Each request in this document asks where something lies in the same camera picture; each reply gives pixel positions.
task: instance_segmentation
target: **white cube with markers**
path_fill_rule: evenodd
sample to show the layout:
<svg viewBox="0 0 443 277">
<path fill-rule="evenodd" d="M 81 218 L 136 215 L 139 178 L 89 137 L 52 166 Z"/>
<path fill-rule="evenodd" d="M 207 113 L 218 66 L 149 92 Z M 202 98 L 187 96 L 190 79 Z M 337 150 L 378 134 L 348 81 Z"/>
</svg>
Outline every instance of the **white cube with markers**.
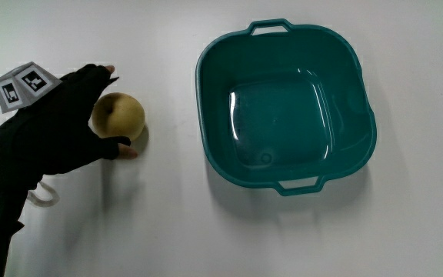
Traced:
<svg viewBox="0 0 443 277">
<path fill-rule="evenodd" d="M 62 81 L 34 62 L 21 65 L 0 77 L 3 113 L 30 106 Z"/>
</svg>

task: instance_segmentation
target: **hand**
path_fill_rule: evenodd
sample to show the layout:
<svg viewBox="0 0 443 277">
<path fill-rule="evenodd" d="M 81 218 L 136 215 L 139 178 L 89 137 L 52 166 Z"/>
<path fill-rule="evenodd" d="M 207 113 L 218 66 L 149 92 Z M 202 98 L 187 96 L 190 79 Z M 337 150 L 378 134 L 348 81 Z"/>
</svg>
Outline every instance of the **hand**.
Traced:
<svg viewBox="0 0 443 277">
<path fill-rule="evenodd" d="M 113 66 L 86 65 L 0 126 L 0 187 L 34 185 L 44 174 L 66 173 L 97 159 L 134 159 L 127 137 L 99 138 L 88 120 Z"/>
</svg>

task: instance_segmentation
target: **white table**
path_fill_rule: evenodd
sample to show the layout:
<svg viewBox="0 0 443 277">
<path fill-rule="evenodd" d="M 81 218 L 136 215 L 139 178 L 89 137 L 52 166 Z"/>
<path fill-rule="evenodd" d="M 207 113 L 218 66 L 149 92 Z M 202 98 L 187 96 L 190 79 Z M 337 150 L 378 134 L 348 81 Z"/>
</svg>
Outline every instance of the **white table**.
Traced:
<svg viewBox="0 0 443 277">
<path fill-rule="evenodd" d="M 267 18 L 332 28 L 363 68 L 374 155 L 318 194 L 243 189 L 205 159 L 198 57 Z M 443 2 L 0 1 L 0 75 L 29 61 L 115 65 L 105 93 L 144 105 L 148 144 L 46 176 L 62 200 L 26 205 L 7 276 L 443 276 Z"/>
</svg>

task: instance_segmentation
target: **finger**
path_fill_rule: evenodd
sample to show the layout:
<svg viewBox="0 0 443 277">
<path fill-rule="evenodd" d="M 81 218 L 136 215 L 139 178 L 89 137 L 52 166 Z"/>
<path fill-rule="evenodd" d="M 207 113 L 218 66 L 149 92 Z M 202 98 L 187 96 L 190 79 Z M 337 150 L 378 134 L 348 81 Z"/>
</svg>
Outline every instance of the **finger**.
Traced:
<svg viewBox="0 0 443 277">
<path fill-rule="evenodd" d="M 138 152 L 134 148 L 122 143 L 118 143 L 118 147 L 119 155 L 117 159 L 136 159 L 138 157 Z"/>
<path fill-rule="evenodd" d="M 107 66 L 105 66 L 105 68 L 106 68 L 109 72 L 111 72 L 111 74 L 114 73 L 114 71 L 115 71 L 115 67 L 114 67 L 113 65 L 107 65 Z"/>
<path fill-rule="evenodd" d="M 68 93 L 65 96 L 67 98 L 65 108 L 75 113 L 79 120 L 88 121 L 100 94 L 116 80 L 110 79 L 111 71 L 113 68 L 100 65 L 83 70 L 79 73 L 80 76 L 71 77 Z"/>
</svg>

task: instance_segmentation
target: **plastic tub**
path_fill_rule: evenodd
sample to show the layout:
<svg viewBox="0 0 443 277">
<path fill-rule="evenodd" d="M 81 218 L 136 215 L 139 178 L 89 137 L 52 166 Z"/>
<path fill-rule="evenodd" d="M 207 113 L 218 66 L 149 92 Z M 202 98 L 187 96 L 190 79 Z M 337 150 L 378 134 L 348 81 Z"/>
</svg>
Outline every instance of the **plastic tub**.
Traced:
<svg viewBox="0 0 443 277">
<path fill-rule="evenodd" d="M 275 26 L 285 29 L 253 35 Z M 223 35 L 199 58 L 196 89 L 206 156 L 236 185 L 319 192 L 358 171 L 374 151 L 360 64 L 328 28 L 274 19 Z M 312 184 L 281 185 L 301 179 Z"/>
</svg>

